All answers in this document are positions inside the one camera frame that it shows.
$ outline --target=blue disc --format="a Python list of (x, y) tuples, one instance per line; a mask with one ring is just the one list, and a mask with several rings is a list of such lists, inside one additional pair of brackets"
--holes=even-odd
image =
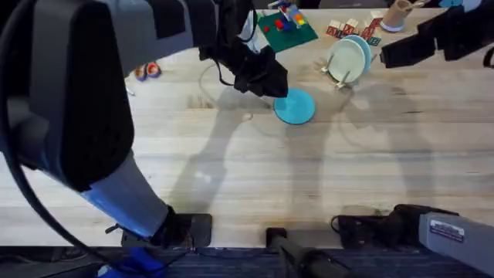
[(314, 99), (304, 90), (292, 88), (286, 98), (275, 99), (275, 113), (287, 124), (304, 124), (316, 113)]

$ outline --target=label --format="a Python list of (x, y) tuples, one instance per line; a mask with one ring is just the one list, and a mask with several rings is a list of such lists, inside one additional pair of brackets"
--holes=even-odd
[(444, 236), (456, 242), (463, 242), (465, 239), (464, 229), (441, 221), (431, 220), (430, 230), (436, 235)]

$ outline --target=black cable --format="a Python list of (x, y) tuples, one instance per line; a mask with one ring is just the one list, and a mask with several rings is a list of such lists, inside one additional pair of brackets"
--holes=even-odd
[(101, 262), (107, 264), (112, 269), (127, 275), (143, 275), (156, 273), (157, 271), (163, 270), (167, 266), (151, 270), (151, 271), (129, 271), (122, 269), (111, 259), (108, 259), (101, 253), (91, 249), (89, 246), (78, 240), (74, 235), (67, 231), (46, 209), (46, 207), (40, 202), (35, 192), (33, 191), (29, 181), (27, 180), (24, 171), (21, 168), (21, 164), (15, 152), (15, 145), (12, 139), (12, 132), (10, 130), (10, 125), (8, 122), (8, 108), (7, 108), (7, 93), (4, 92), (4, 76), (5, 76), (5, 64), (8, 55), (8, 48), (10, 47), (10, 42), (15, 34), (19, 23), (22, 18), (26, 15), (27, 11), (31, 8), (32, 4), (36, 0), (21, 0), (20, 3), (12, 11), (12, 14), (8, 17), (5, 22), (4, 29), (0, 35), (0, 130), (2, 131), (3, 139), (3, 155), (5, 161), (7, 162), (8, 169), (12, 174), (19, 190), (26, 199), (26, 201), (31, 205), (32, 209), (45, 221), (45, 223), (62, 236), (67, 242), (70, 242), (75, 247), (81, 249), (85, 253), (97, 258)]

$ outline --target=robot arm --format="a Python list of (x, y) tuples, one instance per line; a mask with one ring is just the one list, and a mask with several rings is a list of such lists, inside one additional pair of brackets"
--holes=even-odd
[[(190, 221), (180, 223), (134, 162), (124, 75), (199, 47), (200, 59), (234, 73), (238, 90), (285, 97), (287, 72), (272, 49), (253, 53), (237, 36), (251, 9), (242, 0), (38, 0), (32, 41), (22, 41), (32, 46), (29, 92), (5, 92), (20, 161), (78, 192), (131, 234), (162, 246), (176, 240)], [(12, 55), (19, 44), (11, 45)]]
[[(382, 48), (387, 68), (412, 66), (444, 50), (446, 61), (461, 59), (494, 42), (494, 0), (465, 0), (433, 19), (418, 25), (418, 33)], [(492, 53), (484, 66), (492, 67)]]

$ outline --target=red toy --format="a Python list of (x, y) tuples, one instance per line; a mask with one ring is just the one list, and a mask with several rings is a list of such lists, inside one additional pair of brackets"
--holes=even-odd
[(276, 28), (278, 28), (279, 30), (283, 30), (283, 22), (281, 22), (281, 20), (279, 19), (275, 20), (275, 25)]

